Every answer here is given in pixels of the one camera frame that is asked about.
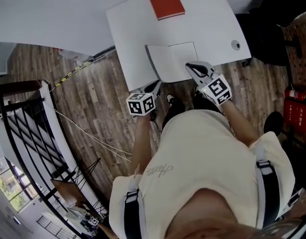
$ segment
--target red box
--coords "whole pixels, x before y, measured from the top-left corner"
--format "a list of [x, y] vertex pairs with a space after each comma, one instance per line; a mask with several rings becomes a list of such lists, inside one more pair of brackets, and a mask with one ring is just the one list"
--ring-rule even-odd
[[294, 126], [295, 131], [306, 133], [306, 103], [285, 99], [283, 114], [286, 124]]

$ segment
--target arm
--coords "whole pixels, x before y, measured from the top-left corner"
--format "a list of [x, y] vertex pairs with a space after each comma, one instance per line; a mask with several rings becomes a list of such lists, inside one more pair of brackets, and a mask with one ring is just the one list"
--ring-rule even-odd
[[104, 226], [101, 222], [98, 223], [98, 227], [103, 230], [109, 239], [118, 239], [113, 230], [109, 229], [107, 226]]
[[259, 135], [250, 122], [241, 114], [232, 101], [221, 105], [236, 138], [248, 147], [259, 139]]
[[152, 159], [151, 142], [149, 136], [150, 114], [138, 116], [135, 130], [135, 142], [133, 147], [133, 156], [131, 161], [130, 173], [134, 174], [139, 165], [138, 174], [143, 174], [148, 163]]

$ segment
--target white t-shirt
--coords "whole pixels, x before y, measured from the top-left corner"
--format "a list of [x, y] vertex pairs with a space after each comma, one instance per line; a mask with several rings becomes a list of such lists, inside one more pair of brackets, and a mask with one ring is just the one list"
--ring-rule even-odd
[[[281, 179], [281, 206], [285, 207], [295, 183], [290, 161], [273, 132], [258, 141]], [[143, 195], [148, 237], [165, 238], [173, 217], [202, 188], [221, 194], [239, 223], [255, 227], [256, 143], [248, 148], [236, 140], [224, 116], [216, 112], [191, 110], [172, 118], [144, 174], [136, 176]], [[129, 190], [130, 180], [131, 177], [117, 177], [110, 199], [109, 222], [120, 239], [125, 238], [120, 225], [120, 201]]]

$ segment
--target black chair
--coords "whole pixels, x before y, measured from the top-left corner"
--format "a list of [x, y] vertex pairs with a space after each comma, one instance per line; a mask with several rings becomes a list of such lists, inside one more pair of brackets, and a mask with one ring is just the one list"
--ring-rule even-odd
[[[263, 0], [259, 8], [249, 14], [237, 14], [236, 18], [247, 40], [252, 57], [264, 63], [287, 66], [289, 83], [292, 82], [291, 69], [286, 46], [295, 47], [301, 58], [299, 38], [284, 40], [280, 26], [288, 26], [297, 16], [306, 12], [306, 0]], [[243, 66], [248, 66], [251, 59]]]

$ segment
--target black strap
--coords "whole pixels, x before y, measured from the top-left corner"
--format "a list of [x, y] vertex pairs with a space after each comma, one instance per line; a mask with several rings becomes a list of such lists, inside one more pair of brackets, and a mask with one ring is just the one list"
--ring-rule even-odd
[[268, 160], [257, 161], [257, 167], [261, 171], [265, 189], [265, 213], [263, 227], [266, 227], [277, 219], [280, 210], [279, 181], [276, 170]]
[[139, 223], [139, 204], [137, 201], [139, 189], [127, 193], [124, 208], [124, 230], [127, 239], [141, 239]]

